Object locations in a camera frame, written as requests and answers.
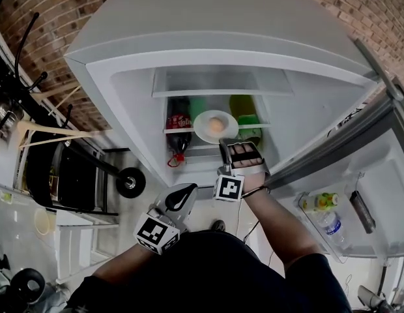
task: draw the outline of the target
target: egg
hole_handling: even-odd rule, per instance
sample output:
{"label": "egg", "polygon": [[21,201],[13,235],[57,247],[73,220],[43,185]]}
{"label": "egg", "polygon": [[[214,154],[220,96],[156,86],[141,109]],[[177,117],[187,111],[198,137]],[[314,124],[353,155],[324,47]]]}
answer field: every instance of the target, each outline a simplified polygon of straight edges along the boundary
{"label": "egg", "polygon": [[224,131],[224,124],[222,121],[216,117],[209,119],[209,130],[211,132],[219,133]]}

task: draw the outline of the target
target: person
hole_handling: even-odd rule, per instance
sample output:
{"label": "person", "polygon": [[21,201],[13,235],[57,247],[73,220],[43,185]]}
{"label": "person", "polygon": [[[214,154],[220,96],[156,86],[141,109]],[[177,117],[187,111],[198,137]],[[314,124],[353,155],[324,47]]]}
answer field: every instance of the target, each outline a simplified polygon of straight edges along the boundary
{"label": "person", "polygon": [[[232,154],[252,151],[234,145]],[[261,159],[235,162],[253,166]],[[243,191],[262,186],[264,173],[245,177]],[[285,267],[285,278],[261,263],[235,236],[185,233],[162,256],[135,245],[85,278],[64,312],[216,310],[351,312],[328,260],[308,230],[266,190],[245,199]]]}

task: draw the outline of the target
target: blue label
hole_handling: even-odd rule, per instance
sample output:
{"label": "blue label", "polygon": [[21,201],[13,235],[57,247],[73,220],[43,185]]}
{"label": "blue label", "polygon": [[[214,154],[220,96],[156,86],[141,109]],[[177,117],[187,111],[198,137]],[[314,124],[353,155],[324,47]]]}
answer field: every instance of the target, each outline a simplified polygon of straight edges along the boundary
{"label": "blue label", "polygon": [[332,234],[336,233],[340,227],[341,227],[341,222],[337,219],[336,223],[334,225],[328,226],[325,228],[325,233],[328,235],[332,235]]}

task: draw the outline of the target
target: black t-shirt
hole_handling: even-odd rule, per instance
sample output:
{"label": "black t-shirt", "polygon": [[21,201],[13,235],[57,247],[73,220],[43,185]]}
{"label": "black t-shirt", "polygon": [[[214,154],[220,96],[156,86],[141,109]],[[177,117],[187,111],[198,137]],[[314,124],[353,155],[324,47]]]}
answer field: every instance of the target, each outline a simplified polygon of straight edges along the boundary
{"label": "black t-shirt", "polygon": [[183,235],[155,256],[129,285],[87,277],[64,312],[137,310],[351,312],[348,300],[321,254],[304,256],[281,277],[236,237],[213,231]]}

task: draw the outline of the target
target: plate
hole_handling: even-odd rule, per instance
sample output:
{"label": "plate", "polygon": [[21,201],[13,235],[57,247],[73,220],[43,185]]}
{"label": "plate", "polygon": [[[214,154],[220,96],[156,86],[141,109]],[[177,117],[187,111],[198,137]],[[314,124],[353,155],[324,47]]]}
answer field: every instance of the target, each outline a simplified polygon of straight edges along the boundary
{"label": "plate", "polygon": [[[218,118],[224,123],[224,130],[215,133],[209,130],[209,120]],[[194,130],[196,135],[207,143],[219,144],[220,138],[235,138],[238,134],[238,123],[229,113],[221,110],[208,110],[195,118]]]}

